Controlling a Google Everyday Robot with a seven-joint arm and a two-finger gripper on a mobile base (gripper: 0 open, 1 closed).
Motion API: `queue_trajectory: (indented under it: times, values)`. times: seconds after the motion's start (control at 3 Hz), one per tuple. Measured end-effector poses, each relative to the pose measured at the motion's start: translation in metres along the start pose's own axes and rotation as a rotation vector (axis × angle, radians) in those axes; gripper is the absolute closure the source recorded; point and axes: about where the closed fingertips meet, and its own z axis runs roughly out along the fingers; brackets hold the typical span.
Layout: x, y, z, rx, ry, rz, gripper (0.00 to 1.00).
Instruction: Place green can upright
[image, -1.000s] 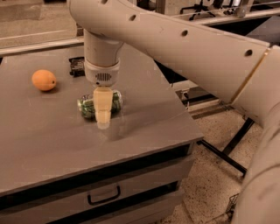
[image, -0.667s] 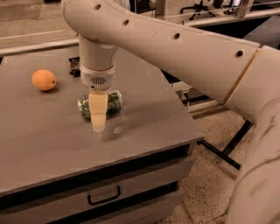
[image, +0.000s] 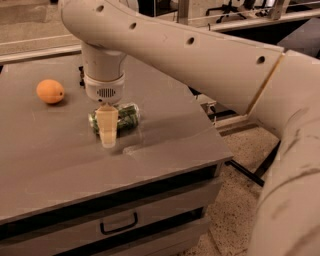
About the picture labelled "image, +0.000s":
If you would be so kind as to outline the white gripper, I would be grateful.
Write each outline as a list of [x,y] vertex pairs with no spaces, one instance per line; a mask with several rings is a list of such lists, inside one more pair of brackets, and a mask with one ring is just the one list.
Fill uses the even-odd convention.
[[85,75],[84,84],[86,94],[91,100],[106,103],[97,109],[96,118],[102,146],[111,148],[116,144],[118,110],[110,105],[122,99],[125,76],[122,75],[113,81],[99,81]]

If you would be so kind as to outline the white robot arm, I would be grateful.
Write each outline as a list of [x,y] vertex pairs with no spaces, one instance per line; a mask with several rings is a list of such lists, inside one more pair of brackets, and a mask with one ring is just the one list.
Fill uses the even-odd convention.
[[59,0],[66,29],[124,52],[245,115],[281,142],[247,256],[320,256],[320,62],[139,14],[120,0]]

